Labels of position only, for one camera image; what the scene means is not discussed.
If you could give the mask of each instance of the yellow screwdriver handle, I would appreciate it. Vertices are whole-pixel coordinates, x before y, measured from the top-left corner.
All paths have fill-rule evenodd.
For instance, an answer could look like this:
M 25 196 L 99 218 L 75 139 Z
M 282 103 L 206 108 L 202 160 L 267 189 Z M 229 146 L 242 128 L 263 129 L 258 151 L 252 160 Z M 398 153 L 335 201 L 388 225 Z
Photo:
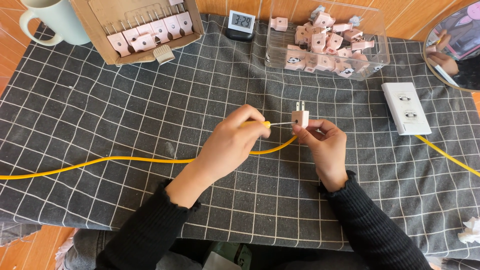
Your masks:
M 240 127 L 245 127 L 251 123 L 257 123 L 258 121 L 247 121 L 247 122 L 244 122 L 243 124 L 240 125 Z M 269 121 L 263 121 L 263 122 L 260 122 L 262 124 L 264 124 L 264 126 L 266 128 L 270 128 L 270 122 Z

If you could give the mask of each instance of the round mirror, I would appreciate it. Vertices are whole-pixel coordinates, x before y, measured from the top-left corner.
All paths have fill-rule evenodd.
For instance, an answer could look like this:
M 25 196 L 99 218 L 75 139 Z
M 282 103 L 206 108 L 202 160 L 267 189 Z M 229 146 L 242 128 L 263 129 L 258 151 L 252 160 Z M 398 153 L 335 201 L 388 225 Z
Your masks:
M 480 1 L 437 24 L 425 41 L 423 56 L 447 85 L 480 92 Z

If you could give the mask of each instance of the cardboard box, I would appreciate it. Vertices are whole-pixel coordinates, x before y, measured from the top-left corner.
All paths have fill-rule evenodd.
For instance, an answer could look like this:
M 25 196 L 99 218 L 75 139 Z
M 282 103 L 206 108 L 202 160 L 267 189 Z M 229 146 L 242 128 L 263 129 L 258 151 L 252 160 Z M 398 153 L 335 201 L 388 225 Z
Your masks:
M 107 39 L 108 34 L 105 26 L 109 28 L 111 33 L 113 30 L 112 25 L 120 32 L 123 31 L 120 21 L 129 29 L 126 23 L 127 19 L 132 24 L 132 27 L 135 27 L 137 22 L 134 17 L 140 22 L 140 15 L 143 16 L 146 22 L 150 22 L 147 11 L 151 16 L 154 16 L 153 10 L 155 10 L 159 17 L 163 17 L 161 9 L 158 8 L 160 5 L 166 14 L 169 15 L 167 7 L 170 3 L 168 0 L 70 0 L 70 2 L 96 50 L 109 65 L 155 61 L 156 58 L 153 51 L 156 48 L 163 45 L 168 45 L 171 49 L 181 48 L 200 39 L 204 34 L 204 27 L 195 0 L 184 0 L 183 6 L 185 11 L 188 11 L 192 18 L 193 34 L 171 39 L 170 42 L 158 44 L 156 48 L 148 51 L 133 52 L 131 55 L 120 57 Z M 172 12 L 176 13 L 175 7 L 172 7 Z

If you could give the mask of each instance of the screwdriver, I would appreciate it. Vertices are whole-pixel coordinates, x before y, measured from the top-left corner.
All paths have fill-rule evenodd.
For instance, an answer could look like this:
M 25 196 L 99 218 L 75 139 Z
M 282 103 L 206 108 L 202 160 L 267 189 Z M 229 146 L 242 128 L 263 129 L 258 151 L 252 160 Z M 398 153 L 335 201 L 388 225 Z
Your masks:
M 240 127 L 245 127 L 245 126 L 247 126 L 247 125 L 249 125 L 249 124 L 251 124 L 251 123 L 256 123 L 256 122 L 258 122 L 258 121 L 247 121 L 247 122 L 241 124 Z M 263 121 L 263 122 L 260 122 L 260 123 L 264 124 L 264 126 L 265 126 L 266 128 L 270 128 L 270 126 L 272 126 L 272 125 L 295 124 L 295 123 L 297 123 L 297 121 L 293 121 L 293 122 L 283 122 L 283 123 L 270 123 L 269 121 Z

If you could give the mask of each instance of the tissue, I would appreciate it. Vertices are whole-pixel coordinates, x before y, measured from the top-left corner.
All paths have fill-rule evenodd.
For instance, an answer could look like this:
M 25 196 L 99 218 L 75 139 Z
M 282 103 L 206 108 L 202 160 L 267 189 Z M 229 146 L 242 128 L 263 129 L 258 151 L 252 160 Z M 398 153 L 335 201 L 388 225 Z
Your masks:
M 473 243 L 473 241 L 477 241 L 480 243 L 480 219 L 472 217 L 463 224 L 465 224 L 466 228 L 463 230 L 463 233 L 458 234 L 460 242 L 466 244 L 467 242 Z

